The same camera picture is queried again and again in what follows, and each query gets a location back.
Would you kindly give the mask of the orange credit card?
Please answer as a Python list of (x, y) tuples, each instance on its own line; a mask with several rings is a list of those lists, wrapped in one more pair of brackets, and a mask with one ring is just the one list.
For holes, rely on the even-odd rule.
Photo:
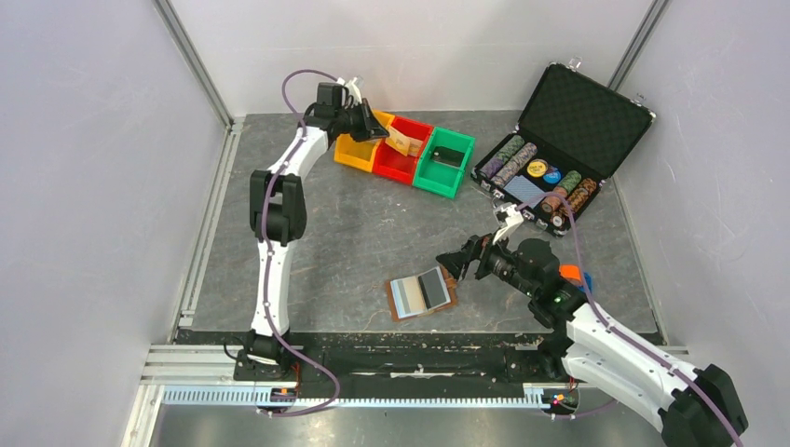
[(385, 142), (402, 156), (411, 155), (412, 139), (394, 127), (388, 128)]

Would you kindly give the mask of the brown leather card holder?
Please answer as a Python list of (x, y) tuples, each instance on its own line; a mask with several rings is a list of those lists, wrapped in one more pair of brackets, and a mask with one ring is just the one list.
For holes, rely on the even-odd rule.
[(456, 280), (440, 265), (422, 274), (390, 280), (385, 284), (385, 291), (395, 322), (424, 317), (457, 305)]

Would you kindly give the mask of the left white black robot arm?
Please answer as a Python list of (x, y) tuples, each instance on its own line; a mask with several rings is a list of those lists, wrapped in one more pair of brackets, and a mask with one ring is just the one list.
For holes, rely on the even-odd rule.
[(383, 139), (388, 131), (361, 95), (358, 78), (321, 82), (317, 99), (301, 115), (290, 145), (250, 178), (250, 226), (259, 275), (251, 329), (238, 354), (237, 374), (281, 379), (292, 369), (286, 347), (293, 254), (306, 231), (304, 180), (341, 135), (355, 142)]

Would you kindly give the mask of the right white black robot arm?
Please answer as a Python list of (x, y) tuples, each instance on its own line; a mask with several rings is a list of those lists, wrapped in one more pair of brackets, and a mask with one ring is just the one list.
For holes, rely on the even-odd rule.
[(562, 277), (548, 242), (528, 238), (511, 251), (491, 235), (473, 236), (436, 259), (454, 279), (476, 263), (476, 278), (492, 275), (528, 298), (551, 331), (538, 345), (545, 377), (600, 389), (650, 423), (667, 446), (742, 445), (749, 422), (730, 375), (714, 364), (698, 368), (618, 323)]

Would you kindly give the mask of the card stack in red bin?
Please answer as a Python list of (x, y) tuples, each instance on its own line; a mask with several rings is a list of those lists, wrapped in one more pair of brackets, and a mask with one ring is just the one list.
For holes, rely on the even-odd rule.
[(407, 137), (406, 142), (408, 143), (406, 154), (408, 156), (418, 156), (423, 142), (419, 139), (415, 139), (411, 137)]

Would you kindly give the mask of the blue playing card deck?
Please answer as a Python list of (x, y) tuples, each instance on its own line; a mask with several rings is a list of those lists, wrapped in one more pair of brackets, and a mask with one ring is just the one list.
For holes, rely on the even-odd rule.
[(504, 191), (521, 204), (534, 208), (542, 200), (544, 191), (524, 176), (513, 177), (505, 186)]

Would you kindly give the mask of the yellow plastic bin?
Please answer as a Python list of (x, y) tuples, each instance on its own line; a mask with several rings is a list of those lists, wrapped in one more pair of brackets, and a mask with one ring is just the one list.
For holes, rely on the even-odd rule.
[(340, 135), (334, 145), (334, 162), (365, 172), (372, 172), (376, 152), (384, 138), (356, 142), (348, 134)]

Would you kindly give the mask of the red plastic bin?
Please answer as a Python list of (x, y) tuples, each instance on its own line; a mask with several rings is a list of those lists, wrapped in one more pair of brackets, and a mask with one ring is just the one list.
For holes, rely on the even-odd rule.
[(418, 161), (426, 148), (434, 127), (403, 116), (395, 116), (391, 126), (405, 136), (420, 142), (414, 156), (405, 156), (386, 141), (376, 149), (373, 174), (392, 181), (412, 185)]

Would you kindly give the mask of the green plastic bin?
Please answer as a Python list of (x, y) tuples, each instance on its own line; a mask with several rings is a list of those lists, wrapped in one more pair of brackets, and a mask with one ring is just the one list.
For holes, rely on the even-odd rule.
[(412, 186), (438, 196), (455, 198), (475, 143), (474, 137), (436, 127), (417, 162)]

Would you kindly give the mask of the orange blue tape roll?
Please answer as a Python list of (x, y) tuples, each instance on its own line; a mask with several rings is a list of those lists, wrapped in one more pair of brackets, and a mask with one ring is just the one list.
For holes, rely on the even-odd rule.
[(578, 266), (573, 264), (561, 264), (559, 272), (563, 279), (573, 284), (577, 289), (581, 291), (585, 289), (593, 291), (592, 277), (587, 272), (582, 271)]

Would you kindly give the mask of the yellow dealer button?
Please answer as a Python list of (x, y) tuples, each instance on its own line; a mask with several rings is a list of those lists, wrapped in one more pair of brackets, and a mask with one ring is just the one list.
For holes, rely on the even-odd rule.
[(531, 160), (525, 168), (526, 173), (533, 178), (543, 177), (549, 170), (549, 163), (543, 159)]

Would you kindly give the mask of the black poker chip case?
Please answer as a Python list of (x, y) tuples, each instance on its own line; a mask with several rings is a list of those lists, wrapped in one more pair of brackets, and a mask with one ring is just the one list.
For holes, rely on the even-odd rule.
[[(472, 169), (470, 177), (498, 199), (522, 206), (538, 228), (564, 236), (570, 223), (562, 204), (549, 196), (534, 208), (504, 191), (524, 176), (544, 193), (564, 193), (578, 218), (611, 179), (656, 119), (639, 102), (560, 62), (549, 64), (521, 112), (514, 130)], [(550, 165), (540, 178), (525, 168), (533, 159)]]

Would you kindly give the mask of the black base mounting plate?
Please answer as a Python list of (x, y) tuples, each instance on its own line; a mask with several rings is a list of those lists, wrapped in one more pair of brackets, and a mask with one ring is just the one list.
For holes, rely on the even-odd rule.
[(246, 332), (183, 329), (178, 345), (220, 348), (234, 379), (295, 382), (303, 398), (515, 398), (524, 384), (566, 388), (569, 378), (538, 351), (541, 333), (293, 332), (287, 341), (309, 358), (283, 352), (283, 366), (252, 363)]

